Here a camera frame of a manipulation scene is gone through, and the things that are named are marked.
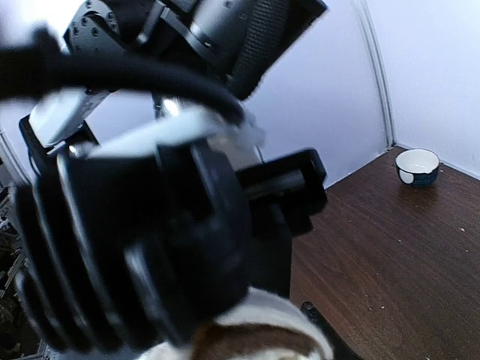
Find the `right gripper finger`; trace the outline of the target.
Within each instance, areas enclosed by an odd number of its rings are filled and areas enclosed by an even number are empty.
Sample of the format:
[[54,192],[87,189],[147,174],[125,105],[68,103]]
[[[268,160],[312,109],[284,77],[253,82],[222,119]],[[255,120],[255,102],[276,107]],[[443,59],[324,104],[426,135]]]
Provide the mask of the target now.
[[335,360],[363,360],[361,356],[348,346],[312,302],[304,301],[301,304],[301,312],[324,333],[333,347]]

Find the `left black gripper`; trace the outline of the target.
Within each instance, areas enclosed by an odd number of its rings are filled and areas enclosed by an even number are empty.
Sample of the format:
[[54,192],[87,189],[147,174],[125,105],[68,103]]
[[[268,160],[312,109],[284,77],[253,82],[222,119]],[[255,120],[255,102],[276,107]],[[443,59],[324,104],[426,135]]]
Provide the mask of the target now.
[[14,188],[22,309],[61,352],[187,344],[249,287],[289,296],[292,242],[325,207],[325,177],[312,148],[241,170],[204,140],[61,156]]

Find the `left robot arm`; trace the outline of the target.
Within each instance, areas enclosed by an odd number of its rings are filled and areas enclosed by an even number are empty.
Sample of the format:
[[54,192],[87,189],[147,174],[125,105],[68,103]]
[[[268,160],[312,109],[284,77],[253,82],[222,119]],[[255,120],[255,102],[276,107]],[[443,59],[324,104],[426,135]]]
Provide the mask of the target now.
[[189,344],[248,287],[290,294],[292,240],[326,205],[313,148],[236,169],[265,139],[244,101],[322,1],[85,1],[64,35],[1,49],[1,98],[37,176],[10,198],[31,327],[55,350]]

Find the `cream and brown sock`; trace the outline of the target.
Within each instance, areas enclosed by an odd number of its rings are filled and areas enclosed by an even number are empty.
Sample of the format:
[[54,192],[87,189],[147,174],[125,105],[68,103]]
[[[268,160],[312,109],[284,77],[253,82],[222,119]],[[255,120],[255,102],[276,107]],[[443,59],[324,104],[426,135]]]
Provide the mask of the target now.
[[251,287],[236,307],[200,326],[190,344],[164,341],[139,359],[333,359],[334,347],[291,301]]

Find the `dark bowl white inside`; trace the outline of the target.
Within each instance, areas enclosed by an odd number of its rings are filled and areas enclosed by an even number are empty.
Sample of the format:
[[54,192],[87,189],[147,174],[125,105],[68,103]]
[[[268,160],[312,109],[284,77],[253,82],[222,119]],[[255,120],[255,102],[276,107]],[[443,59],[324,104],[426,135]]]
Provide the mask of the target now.
[[438,178],[440,159],[432,151],[415,148],[401,152],[395,158],[395,166],[402,183],[414,188],[426,188]]

